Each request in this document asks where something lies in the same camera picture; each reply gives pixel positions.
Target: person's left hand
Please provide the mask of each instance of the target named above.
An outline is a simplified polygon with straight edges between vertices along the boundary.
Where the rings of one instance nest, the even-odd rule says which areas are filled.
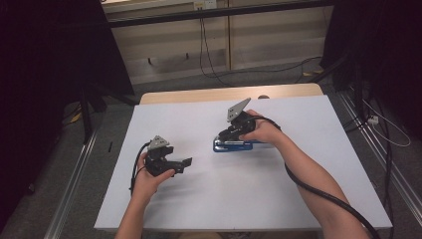
[[[132,197],[139,198],[140,200],[145,200],[149,202],[149,199],[157,191],[159,184],[167,180],[174,175],[175,170],[169,169],[160,175],[154,177],[152,176],[144,167],[144,159],[146,157],[146,152],[140,155],[139,161],[137,163],[137,168],[142,170],[137,174],[136,183],[134,184]]]

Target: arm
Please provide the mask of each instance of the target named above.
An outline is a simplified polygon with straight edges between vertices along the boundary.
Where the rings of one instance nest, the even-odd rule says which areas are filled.
[[[139,157],[137,168],[143,168],[143,160],[146,152]],[[115,238],[139,239],[143,229],[143,213],[150,198],[157,191],[158,185],[174,175],[174,170],[170,169],[154,177],[146,169],[139,172],[136,177],[133,194],[118,226]]]
[[[248,114],[258,116],[254,111],[248,111]],[[301,151],[287,135],[265,120],[259,119],[256,123],[255,130],[242,135],[241,140],[257,139],[271,143],[277,148],[288,168],[299,180],[348,203],[334,178]],[[369,238],[360,222],[347,211],[301,187],[299,187],[299,192],[321,225],[324,238]]]

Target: hand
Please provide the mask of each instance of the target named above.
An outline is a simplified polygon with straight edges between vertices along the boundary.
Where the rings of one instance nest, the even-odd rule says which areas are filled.
[[[253,110],[246,111],[251,116],[262,116],[256,113]],[[248,132],[246,134],[240,135],[239,139],[241,140],[258,140],[261,142],[268,142],[271,144],[275,144],[277,139],[280,137],[280,134],[283,134],[278,128],[273,126],[272,123],[264,120],[264,119],[256,119],[255,120],[256,126],[255,130],[252,132]]]
[[[159,184],[174,175],[174,169],[169,169],[160,175],[152,176],[144,167],[144,159],[146,152],[141,154],[137,163],[137,168],[142,170],[137,174],[136,183],[134,184],[132,198],[140,198],[149,202],[149,199],[157,191]]]

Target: forearm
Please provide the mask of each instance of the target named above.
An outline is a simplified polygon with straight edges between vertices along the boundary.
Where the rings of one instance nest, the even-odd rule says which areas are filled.
[[[287,135],[280,132],[274,145],[282,155],[286,166],[299,180],[347,202],[332,176],[305,154]]]
[[[139,239],[143,230],[143,214],[147,199],[132,197],[118,226],[115,238]]]
[[[274,145],[289,170],[300,181],[348,203],[334,178],[298,148],[288,136],[280,132]],[[299,187],[299,191],[304,202],[321,224],[325,238],[338,238],[339,234],[342,238],[346,238],[345,235],[349,235],[351,238],[367,238],[360,222],[347,211],[301,187]]]

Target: white board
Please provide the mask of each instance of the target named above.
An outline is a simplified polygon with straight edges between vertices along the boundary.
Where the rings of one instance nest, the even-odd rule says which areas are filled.
[[[214,152],[213,138],[229,125],[239,101],[135,107],[95,228],[116,230],[130,199],[136,155],[156,135],[174,146],[168,160],[193,157],[183,174],[160,185],[144,228],[162,231],[319,229],[287,176],[275,148]],[[350,204],[375,228],[391,223],[326,96],[252,100],[342,187]]]

